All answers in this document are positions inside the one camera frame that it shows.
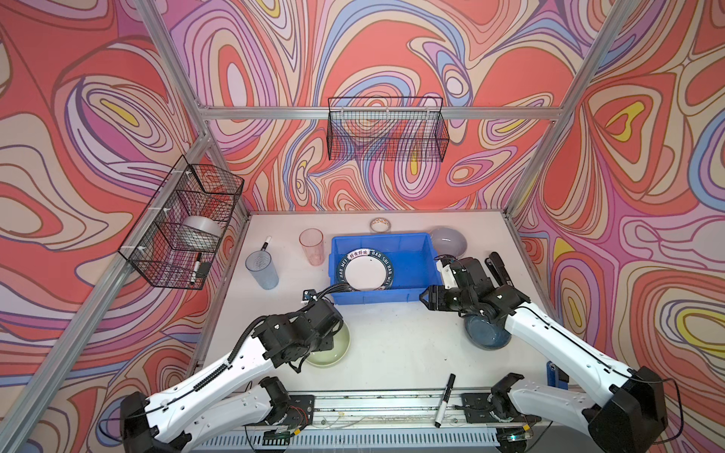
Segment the dark blue ceramic bowl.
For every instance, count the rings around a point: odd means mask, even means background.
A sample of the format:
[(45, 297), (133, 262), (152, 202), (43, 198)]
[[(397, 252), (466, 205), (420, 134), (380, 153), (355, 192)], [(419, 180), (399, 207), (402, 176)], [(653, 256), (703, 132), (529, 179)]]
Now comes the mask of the dark blue ceramic bowl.
[(498, 350), (506, 347), (511, 341), (511, 334), (491, 325), (481, 316), (469, 315), (464, 318), (464, 331), (468, 340), (483, 350)]

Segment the green ceramic bowl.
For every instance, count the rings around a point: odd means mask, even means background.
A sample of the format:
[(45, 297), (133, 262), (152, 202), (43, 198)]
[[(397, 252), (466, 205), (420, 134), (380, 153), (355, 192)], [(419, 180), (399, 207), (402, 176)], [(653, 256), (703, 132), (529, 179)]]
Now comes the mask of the green ceramic bowl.
[(340, 362), (349, 351), (351, 339), (349, 327), (344, 324), (332, 338), (332, 349), (316, 351), (307, 358), (307, 363), (318, 368), (331, 367)]

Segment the grey purple bowl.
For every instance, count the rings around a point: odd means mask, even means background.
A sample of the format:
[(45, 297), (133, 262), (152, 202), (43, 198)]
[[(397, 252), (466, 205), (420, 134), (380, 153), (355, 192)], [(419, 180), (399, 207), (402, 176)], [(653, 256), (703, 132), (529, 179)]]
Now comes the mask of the grey purple bowl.
[(439, 255), (451, 255), (460, 258), (466, 253), (467, 239), (460, 231), (447, 226), (434, 228), (430, 232), (432, 245)]

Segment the white plate green lettered rim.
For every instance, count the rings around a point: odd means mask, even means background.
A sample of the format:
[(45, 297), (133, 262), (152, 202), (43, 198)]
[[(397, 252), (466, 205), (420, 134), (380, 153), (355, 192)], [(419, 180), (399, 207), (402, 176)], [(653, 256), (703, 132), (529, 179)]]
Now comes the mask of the white plate green lettered rim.
[(337, 282), (347, 283), (353, 291), (382, 291), (391, 287), (394, 268), (392, 260), (381, 251), (358, 248), (343, 256), (334, 277)]

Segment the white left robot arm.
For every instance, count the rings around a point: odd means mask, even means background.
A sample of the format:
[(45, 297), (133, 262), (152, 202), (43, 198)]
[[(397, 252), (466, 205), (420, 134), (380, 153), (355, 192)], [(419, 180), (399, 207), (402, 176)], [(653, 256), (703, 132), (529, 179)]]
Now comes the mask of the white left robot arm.
[(126, 396), (120, 436), (126, 452), (189, 452), (234, 428), (292, 428), (307, 416), (272, 371), (296, 373), (314, 352), (329, 350), (344, 324), (330, 300), (316, 296), (292, 313), (252, 321), (228, 355), (170, 388)]

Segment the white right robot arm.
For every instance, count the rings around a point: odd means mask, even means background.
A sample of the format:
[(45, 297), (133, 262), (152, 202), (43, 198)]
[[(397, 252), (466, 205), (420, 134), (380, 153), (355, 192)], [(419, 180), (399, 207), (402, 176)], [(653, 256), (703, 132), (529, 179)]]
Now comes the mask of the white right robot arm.
[(539, 416), (588, 435), (604, 452), (646, 452), (668, 427), (664, 379), (598, 351), (563, 328), (512, 285), (501, 260), (443, 255), (443, 282), (420, 296), (430, 311), (481, 318), (494, 332), (524, 341), (580, 386), (542, 386), (518, 373), (494, 385), (485, 408), (500, 420)]

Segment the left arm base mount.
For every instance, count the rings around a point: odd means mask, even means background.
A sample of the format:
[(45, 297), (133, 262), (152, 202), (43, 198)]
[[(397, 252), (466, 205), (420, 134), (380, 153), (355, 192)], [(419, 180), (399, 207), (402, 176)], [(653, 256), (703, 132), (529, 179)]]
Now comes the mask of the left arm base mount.
[(313, 424), (315, 396), (290, 394), (277, 377), (264, 377), (250, 388), (249, 394), (252, 401), (243, 404), (244, 411), (248, 411), (243, 426), (303, 430)]

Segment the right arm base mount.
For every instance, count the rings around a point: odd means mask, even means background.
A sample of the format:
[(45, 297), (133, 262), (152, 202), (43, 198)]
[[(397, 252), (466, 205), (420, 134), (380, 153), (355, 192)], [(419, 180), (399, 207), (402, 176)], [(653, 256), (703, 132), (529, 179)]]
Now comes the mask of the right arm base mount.
[(464, 412), (469, 424), (487, 423), (526, 423), (534, 424), (542, 418), (517, 410), (509, 396), (512, 387), (524, 379), (518, 373), (509, 373), (497, 382), (488, 393), (462, 394), (462, 405), (455, 405), (456, 410)]

